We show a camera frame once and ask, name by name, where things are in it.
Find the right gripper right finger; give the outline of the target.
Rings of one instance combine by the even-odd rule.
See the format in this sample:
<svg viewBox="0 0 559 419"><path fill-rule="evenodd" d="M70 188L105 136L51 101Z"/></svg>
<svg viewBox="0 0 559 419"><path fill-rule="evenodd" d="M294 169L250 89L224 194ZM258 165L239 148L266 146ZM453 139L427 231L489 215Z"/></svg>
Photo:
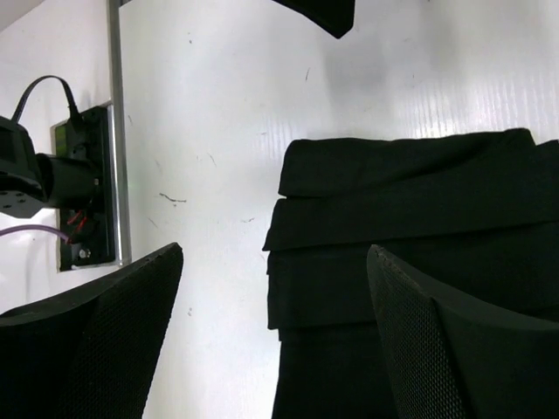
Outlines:
<svg viewBox="0 0 559 419"><path fill-rule="evenodd" d="M558 416L556 308L490 304L376 245L367 272L400 417Z"/></svg>

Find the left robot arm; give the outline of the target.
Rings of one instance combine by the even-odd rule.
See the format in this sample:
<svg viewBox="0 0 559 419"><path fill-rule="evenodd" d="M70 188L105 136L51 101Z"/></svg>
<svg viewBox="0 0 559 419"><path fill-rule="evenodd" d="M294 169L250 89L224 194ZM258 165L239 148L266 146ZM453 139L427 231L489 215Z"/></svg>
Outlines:
<svg viewBox="0 0 559 419"><path fill-rule="evenodd" d="M1 211L31 219L40 210L58 210L63 226L78 220L121 220L116 106L108 102L81 111L70 85L60 79L69 117L53 155L40 154L20 123L33 89L24 90L11 117L1 119Z"/></svg>

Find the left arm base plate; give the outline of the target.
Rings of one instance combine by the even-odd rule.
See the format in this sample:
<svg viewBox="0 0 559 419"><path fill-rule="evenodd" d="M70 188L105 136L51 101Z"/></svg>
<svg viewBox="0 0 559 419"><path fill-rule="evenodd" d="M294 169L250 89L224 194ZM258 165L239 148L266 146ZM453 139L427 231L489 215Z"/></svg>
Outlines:
<svg viewBox="0 0 559 419"><path fill-rule="evenodd" d="M131 260L126 176L116 112L110 102L52 127L58 227L69 236L58 245L58 271L124 266Z"/></svg>

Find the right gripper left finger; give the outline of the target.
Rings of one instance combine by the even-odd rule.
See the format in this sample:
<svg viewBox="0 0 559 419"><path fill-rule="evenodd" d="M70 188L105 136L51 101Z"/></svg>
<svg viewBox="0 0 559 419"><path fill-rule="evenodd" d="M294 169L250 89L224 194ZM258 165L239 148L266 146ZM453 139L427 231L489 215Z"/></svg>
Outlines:
<svg viewBox="0 0 559 419"><path fill-rule="evenodd" d="M3 418L140 418L183 270L168 244L1 316Z"/></svg>

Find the black pleated skirt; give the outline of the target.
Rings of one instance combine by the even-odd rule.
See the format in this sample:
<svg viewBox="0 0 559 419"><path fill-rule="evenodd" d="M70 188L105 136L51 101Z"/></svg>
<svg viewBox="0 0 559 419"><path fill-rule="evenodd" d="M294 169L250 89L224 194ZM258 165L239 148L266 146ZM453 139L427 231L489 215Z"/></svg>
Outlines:
<svg viewBox="0 0 559 419"><path fill-rule="evenodd" d="M275 418L402 418L372 304L380 246L490 304L558 311L558 143L525 128L296 140L264 249Z"/></svg>

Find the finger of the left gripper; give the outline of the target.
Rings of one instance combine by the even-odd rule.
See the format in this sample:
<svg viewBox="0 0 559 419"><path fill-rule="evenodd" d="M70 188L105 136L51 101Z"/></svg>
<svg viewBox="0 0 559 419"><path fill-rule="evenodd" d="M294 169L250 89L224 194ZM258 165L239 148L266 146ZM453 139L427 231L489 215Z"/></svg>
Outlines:
<svg viewBox="0 0 559 419"><path fill-rule="evenodd" d="M321 27L336 39L354 26L355 0L275 0Z"/></svg>

